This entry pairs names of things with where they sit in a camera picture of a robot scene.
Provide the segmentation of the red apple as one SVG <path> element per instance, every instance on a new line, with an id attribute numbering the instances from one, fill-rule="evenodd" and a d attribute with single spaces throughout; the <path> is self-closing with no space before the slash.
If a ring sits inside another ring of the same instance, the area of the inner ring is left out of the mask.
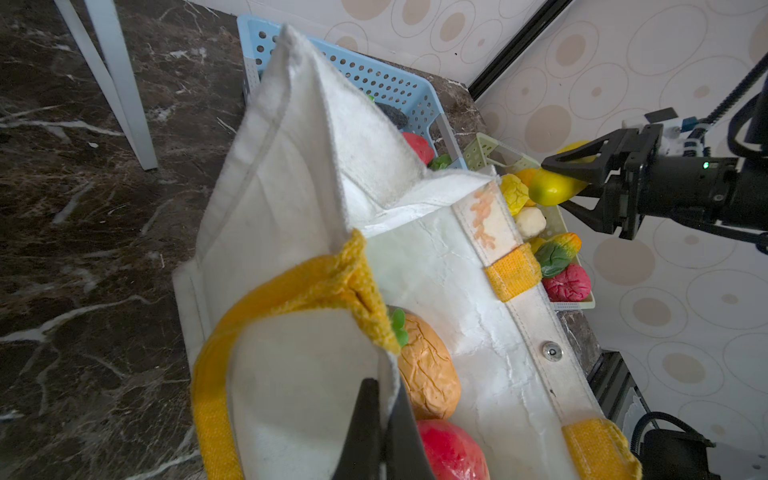
<path id="1" fill-rule="evenodd" d="M 419 420 L 417 428 L 436 479 L 490 478 L 481 447 L 465 430 L 445 420 Z"/>

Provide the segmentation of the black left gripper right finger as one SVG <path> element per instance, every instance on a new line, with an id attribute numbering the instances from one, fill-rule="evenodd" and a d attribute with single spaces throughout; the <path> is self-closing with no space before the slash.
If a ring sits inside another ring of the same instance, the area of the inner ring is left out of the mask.
<path id="1" fill-rule="evenodd" d="M 383 459 L 384 479 L 435 479 L 403 386 L 399 387 L 388 418 Z"/>

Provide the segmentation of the dark eggplant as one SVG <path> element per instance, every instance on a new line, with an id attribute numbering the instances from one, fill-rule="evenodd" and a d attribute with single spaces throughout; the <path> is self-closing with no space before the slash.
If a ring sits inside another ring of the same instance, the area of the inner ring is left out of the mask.
<path id="1" fill-rule="evenodd" d="M 398 130 L 404 130 L 408 126 L 409 118 L 401 110 L 381 102 L 376 102 L 375 105 Z"/>

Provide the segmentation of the green leafy vegetable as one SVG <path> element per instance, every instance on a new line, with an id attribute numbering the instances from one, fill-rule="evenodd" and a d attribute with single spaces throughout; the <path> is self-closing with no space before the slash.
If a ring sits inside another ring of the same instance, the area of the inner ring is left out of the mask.
<path id="1" fill-rule="evenodd" d="M 400 347 L 405 347 L 409 342 L 409 335 L 406 328 L 406 313 L 402 308 L 389 307 L 388 315 L 390 325 Z"/>

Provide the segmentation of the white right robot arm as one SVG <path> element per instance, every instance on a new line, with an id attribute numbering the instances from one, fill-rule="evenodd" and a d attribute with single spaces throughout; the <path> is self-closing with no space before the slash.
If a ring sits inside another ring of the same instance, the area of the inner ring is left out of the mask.
<path id="1" fill-rule="evenodd" d="M 767 80 L 761 59 L 706 117 L 652 112 L 571 151 L 544 170 L 584 184 L 587 208 L 563 207 L 595 232 L 635 238 L 647 217 L 767 248 Z"/>

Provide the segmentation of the white garlic bulb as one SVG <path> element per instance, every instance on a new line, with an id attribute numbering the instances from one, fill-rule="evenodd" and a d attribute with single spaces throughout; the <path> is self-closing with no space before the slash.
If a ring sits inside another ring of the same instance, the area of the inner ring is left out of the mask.
<path id="1" fill-rule="evenodd" d="M 547 226 L 547 219 L 536 207 L 524 207 L 514 216 L 517 229 L 524 240 L 538 236 Z"/>

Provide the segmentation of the white grocery bag yellow handles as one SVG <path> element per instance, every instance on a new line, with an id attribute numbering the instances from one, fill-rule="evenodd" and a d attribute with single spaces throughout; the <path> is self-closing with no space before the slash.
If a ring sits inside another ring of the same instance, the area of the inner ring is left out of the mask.
<path id="1" fill-rule="evenodd" d="M 425 320 L 462 385 L 447 420 L 490 479 L 638 479 L 491 174 L 432 171 L 308 38 L 281 26 L 173 284 L 210 479 L 331 479 L 379 383 L 380 478 L 401 348 Z"/>

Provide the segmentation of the white wooden two-tier shelf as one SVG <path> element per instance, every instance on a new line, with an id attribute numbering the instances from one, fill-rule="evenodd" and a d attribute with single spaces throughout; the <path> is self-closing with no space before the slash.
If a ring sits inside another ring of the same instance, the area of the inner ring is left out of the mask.
<path id="1" fill-rule="evenodd" d="M 107 0 L 85 3 L 97 43 L 90 38 L 71 1 L 55 0 L 54 4 L 142 169 L 157 169 L 157 155 L 115 2 Z"/>

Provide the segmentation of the yellow mango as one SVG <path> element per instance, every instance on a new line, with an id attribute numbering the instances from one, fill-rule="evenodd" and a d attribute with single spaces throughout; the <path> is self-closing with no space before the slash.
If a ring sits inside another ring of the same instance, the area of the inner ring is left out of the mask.
<path id="1" fill-rule="evenodd" d="M 527 184 L 529 199 L 542 206 L 556 206 L 581 193 L 588 182 L 536 169 Z"/>

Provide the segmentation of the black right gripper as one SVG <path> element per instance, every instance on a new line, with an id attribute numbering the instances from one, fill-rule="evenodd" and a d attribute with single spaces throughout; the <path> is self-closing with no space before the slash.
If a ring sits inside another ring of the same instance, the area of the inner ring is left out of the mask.
<path id="1" fill-rule="evenodd" d="M 592 208 L 567 200 L 560 206 L 598 233 L 636 236 L 644 218 L 732 240 L 767 238 L 767 153 L 737 157 L 664 156 L 662 128 L 618 129 L 547 157 L 545 171 L 588 185 L 577 197 L 596 199 Z M 609 180 L 617 171 L 622 178 Z"/>

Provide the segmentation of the tan wrinkled potato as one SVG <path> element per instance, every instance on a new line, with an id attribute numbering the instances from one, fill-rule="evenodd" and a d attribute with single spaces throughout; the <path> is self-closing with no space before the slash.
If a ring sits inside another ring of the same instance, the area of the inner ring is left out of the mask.
<path id="1" fill-rule="evenodd" d="M 435 330 L 418 315 L 404 311 L 408 342 L 398 368 L 417 420 L 447 420 L 455 412 L 462 385 L 452 357 Z"/>

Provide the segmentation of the pink peach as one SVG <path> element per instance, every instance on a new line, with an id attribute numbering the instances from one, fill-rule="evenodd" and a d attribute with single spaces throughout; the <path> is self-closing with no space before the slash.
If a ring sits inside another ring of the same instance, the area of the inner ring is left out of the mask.
<path id="1" fill-rule="evenodd" d="M 562 272 L 542 280 L 552 302 L 582 302 L 592 292 L 592 282 L 586 270 L 578 264 L 570 264 Z"/>

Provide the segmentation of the red bell pepper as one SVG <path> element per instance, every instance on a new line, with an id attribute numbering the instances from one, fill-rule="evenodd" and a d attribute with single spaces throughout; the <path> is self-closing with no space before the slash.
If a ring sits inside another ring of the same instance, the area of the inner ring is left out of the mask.
<path id="1" fill-rule="evenodd" d="M 411 132 L 402 132 L 403 138 L 413 149 L 421 162 L 428 166 L 435 158 L 435 151 L 430 142 L 420 135 Z"/>

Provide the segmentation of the green plastic basket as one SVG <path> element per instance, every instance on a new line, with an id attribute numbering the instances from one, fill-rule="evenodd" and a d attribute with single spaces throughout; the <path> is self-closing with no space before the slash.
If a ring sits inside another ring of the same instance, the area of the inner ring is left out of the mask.
<path id="1" fill-rule="evenodd" d="M 521 172 L 536 172 L 541 168 L 539 161 L 482 133 L 477 133 L 463 150 L 463 158 L 470 170 L 486 172 L 492 168 L 500 176 L 517 175 L 522 180 L 527 176 L 520 175 Z M 524 240 L 532 241 L 535 246 L 569 231 L 558 206 L 543 206 L 531 201 L 518 214 L 522 215 Z"/>

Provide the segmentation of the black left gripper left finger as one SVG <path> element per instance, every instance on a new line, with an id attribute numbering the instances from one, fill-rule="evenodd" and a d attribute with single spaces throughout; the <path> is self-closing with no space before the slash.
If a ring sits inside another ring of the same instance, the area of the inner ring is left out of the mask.
<path id="1" fill-rule="evenodd" d="M 331 479 L 379 479 L 381 438 L 379 383 L 373 378 L 365 378 L 360 384 L 341 455 Z"/>

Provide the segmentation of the orange fruit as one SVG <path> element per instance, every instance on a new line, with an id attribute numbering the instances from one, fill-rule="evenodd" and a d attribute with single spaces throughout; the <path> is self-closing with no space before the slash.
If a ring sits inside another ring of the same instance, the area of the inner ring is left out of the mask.
<path id="1" fill-rule="evenodd" d="M 514 175 L 521 180 L 521 182 L 528 188 L 529 190 L 529 199 L 526 201 L 525 207 L 534 207 L 536 203 L 530 199 L 530 185 L 537 173 L 538 169 L 535 168 L 528 168 L 524 170 L 520 170 L 514 173 Z"/>

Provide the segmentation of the blue plastic basket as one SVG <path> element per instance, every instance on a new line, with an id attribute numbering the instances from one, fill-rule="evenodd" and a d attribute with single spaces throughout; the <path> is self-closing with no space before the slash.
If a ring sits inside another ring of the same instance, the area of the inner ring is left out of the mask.
<path id="1" fill-rule="evenodd" d="M 237 26 L 245 68 L 243 92 L 249 97 L 260 84 L 281 26 L 251 15 L 238 16 Z M 426 78 L 323 40 L 310 38 L 309 41 L 369 99 L 406 115 L 408 123 L 403 129 L 424 138 L 434 151 L 438 149 L 431 128 L 438 128 L 446 153 L 452 159 L 450 166 L 468 168 L 437 93 Z"/>

